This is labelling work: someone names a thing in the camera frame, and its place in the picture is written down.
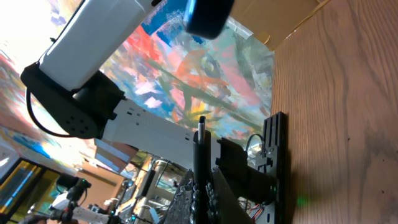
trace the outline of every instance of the metal rod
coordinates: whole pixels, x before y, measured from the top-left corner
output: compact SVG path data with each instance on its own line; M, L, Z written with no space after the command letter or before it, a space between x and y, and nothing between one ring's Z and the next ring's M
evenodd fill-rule
M200 116L199 124L198 124L198 142L199 144L203 144L205 142L205 131L206 131L206 117Z

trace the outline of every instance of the black cable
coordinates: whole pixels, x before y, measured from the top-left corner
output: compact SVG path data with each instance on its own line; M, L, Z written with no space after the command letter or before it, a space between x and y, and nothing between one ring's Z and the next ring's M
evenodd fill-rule
M263 145L264 145L264 138L263 138L260 134L252 134L252 135L249 137L248 143L246 144L246 149L244 150L245 152L248 152L251 139L252 139L254 136L258 136L258 137L261 139L261 150L262 150L262 147L263 147Z
M170 163L170 161L167 161L166 165L165 165L164 168L163 168L162 173L161 173L160 176L159 176L159 179L157 179L157 182L156 182L155 187L157 187L157 185L159 184L160 178L162 178L162 176L163 176L164 172L166 171L166 168L167 168L167 166L168 166L169 163Z
M80 207L81 205L83 205L83 202L86 200L86 198L87 198L87 189L85 189L85 197L84 197L84 199L81 201L79 207Z
M27 112L29 113L30 118L32 119L33 123L36 124L37 127L39 127L42 131L44 131L47 134L51 134L53 136L56 137L61 137L61 138L74 138L74 136L71 136L69 134L58 134L58 133L54 133L50 130L48 130L47 128L45 128L42 124L40 124L40 122L37 120L37 118L35 117L35 114L33 113L33 109L32 109L32 100L31 100L31 96L32 93L30 92L29 89L26 89L26 93L25 93L25 98L26 98L26 107L27 107Z

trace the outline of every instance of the cardboard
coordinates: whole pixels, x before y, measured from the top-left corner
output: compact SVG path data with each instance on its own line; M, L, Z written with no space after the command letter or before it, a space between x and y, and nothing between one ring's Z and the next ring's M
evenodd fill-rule
M255 38L276 47L328 0L235 0L231 17L254 33Z

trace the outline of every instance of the blue paint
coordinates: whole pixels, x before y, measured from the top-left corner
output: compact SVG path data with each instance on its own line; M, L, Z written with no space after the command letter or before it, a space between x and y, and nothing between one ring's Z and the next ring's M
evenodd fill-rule
M43 146L40 145L40 142L36 142L32 139L29 139L25 136L23 136L22 134L19 133L14 133L13 135L11 135L9 133L9 131L5 131L5 133L11 138L13 139L15 142L18 142L19 144L25 146L28 149L31 149L43 156L45 156L46 158L50 159L50 155L48 155L46 153L46 151L44 150Z
M172 41L176 38L176 36L178 36L181 32L185 32L182 24L182 14L185 11L185 6L187 6L187 2L188 0L168 1L166 5L159 9L159 11L150 18L150 22L144 21L141 24L142 28L149 35L152 35L156 32L156 35L163 42L171 46ZM167 31L158 31L159 28L161 28L166 22L169 21L169 15L174 15L174 19L178 18L178 16L176 16L176 13L180 14L180 19L177 21L177 24L173 24L167 29ZM198 44L205 43L205 40L203 40L201 37L192 36L192 38Z

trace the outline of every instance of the black metal bracket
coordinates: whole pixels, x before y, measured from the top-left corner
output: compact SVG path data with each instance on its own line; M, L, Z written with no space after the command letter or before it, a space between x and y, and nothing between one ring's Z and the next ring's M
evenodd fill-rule
M285 209L285 167L287 153L287 116L282 112L264 120L264 145L256 157L258 171L276 178L277 184L270 189L272 201L264 202L264 212L256 223L283 223Z

